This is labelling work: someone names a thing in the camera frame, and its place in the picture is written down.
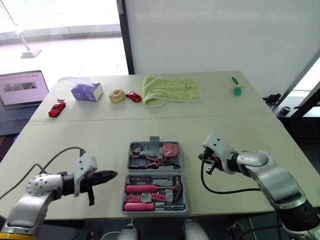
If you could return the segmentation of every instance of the purple tissue box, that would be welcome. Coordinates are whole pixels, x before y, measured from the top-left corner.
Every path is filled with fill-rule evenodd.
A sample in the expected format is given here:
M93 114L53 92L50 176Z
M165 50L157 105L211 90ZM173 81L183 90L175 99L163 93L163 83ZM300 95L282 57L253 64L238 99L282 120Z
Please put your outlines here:
M71 93L76 100L97 102L104 92L101 83L92 83L92 86L79 84L72 88Z

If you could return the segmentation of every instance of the towel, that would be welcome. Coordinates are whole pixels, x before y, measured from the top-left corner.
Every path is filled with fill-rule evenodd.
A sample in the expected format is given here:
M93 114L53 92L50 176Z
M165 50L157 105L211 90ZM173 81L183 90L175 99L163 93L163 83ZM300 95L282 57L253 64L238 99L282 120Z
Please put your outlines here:
M176 102L197 102L202 99L198 84L192 78L165 78L146 76L142 85L142 103L159 107L166 100Z

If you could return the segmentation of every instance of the pink screwdriver handle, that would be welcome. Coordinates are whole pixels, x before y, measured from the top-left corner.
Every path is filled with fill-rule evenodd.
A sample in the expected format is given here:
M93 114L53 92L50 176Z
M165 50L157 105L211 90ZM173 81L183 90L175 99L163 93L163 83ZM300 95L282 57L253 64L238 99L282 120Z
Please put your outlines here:
M145 185L127 185L125 187L125 192L127 194L131 193L151 193L158 191L157 185L145 184Z
M127 212L154 211L155 207L153 203L128 202L124 205L124 210Z

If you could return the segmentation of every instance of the wire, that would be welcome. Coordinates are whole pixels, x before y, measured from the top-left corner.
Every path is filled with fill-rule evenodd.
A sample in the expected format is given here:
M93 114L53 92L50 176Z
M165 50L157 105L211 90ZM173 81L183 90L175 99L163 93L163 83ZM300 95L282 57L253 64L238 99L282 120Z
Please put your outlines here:
M100 238L100 240L102 240L105 236L109 235L109 234L119 234L120 232L119 231L111 231L111 232L108 232L106 233L105 235L102 236L102 238Z
M70 240L75 240L77 239L78 237L80 237L81 234L83 234L85 231L87 231L90 227L92 227L93 223L95 222L96 220L93 220L92 222L90 222L90 224L88 226L86 226L82 232L80 232L77 236L74 236L73 238L71 238Z
M44 166L44 169L46 169L50 163L52 163L53 160L55 160L60 154L64 153L65 151L71 150L71 149L79 149L80 150L80 157L86 152L83 148L78 147L78 146L71 146L68 147L60 152L58 152L53 158L51 158L51 160Z
M279 215L276 216L276 224L280 224L280 217ZM282 240L282 235L281 235L281 230L280 228L277 229L277 233L278 233L278 240Z
M255 234L255 231L254 231L254 226L252 225L252 221L251 221L250 217L249 217L249 223L250 223L250 227L252 229L252 235L254 237L254 240L257 240L256 234Z
M246 189L240 189L240 190L234 190L234 191L215 191L215 190L212 190L205 183L204 165L205 165L205 161L202 161L202 163L201 163L201 173L200 173L201 182L202 182L202 185L204 186L204 188L207 189L209 192L211 192L213 194L236 194L236 193L249 192L249 191L261 191L260 188L246 188Z
M242 233L240 233L236 238L235 240L241 240L243 239L244 235L247 235L253 231L259 231L259 230L265 230L265 229L275 229L275 228L281 228L282 225L271 225L271 226L260 226L260 227L256 227L256 228L252 228L252 229L249 229L247 231L244 231Z
M44 167L42 167L39 163L34 164L30 170L23 176L23 178L21 178L21 180L14 185L12 188L10 188L8 191L6 191L2 196L0 196L0 200L2 198L4 198L8 193L10 193L13 189L15 189L23 180L25 180L25 178L29 175L29 173L34 169L34 167L37 166L41 169L41 172L44 172L45 174L49 174Z

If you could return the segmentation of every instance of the green toy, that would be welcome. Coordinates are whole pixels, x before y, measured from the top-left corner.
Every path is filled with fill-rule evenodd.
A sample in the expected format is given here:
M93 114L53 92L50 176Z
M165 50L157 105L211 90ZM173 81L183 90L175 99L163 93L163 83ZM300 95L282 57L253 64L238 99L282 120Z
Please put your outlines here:
M242 94L242 89L245 87L244 85L240 85L239 82L237 81L237 79L235 79L234 77L231 78L232 81L235 83L236 87L233 90L234 95L236 96L241 96Z

